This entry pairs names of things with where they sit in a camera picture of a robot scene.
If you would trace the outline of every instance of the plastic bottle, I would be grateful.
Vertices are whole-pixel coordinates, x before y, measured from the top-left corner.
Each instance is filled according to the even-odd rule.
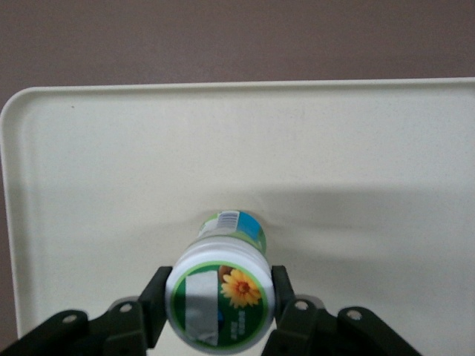
[[[242,211],[210,217],[166,283],[168,321],[187,344],[208,353],[241,352],[270,327],[275,296],[266,238]]]

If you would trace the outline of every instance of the yellow flower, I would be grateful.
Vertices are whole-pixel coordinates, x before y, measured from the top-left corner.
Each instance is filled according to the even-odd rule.
[[[224,297],[231,299],[230,306],[237,308],[240,306],[254,306],[259,303],[261,293],[254,281],[238,269],[233,269],[231,274],[223,276],[225,283],[221,284],[221,293]]]

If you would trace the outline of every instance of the barcode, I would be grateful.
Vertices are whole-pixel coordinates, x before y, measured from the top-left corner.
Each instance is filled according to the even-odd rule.
[[[216,228],[229,228],[236,230],[239,220],[239,211],[223,211],[217,218]]]

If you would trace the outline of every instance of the white tray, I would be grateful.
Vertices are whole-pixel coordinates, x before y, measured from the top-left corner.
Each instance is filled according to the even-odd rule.
[[[372,309],[424,355],[474,355],[474,94],[475,79],[16,94],[1,158],[19,334],[139,294],[237,208],[298,293]],[[200,355],[168,327],[157,348]]]

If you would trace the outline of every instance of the table surface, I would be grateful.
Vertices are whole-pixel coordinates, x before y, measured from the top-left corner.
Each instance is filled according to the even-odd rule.
[[[32,86],[475,76],[474,33],[472,0],[1,1],[0,106]],[[0,300],[3,349],[3,194]]]

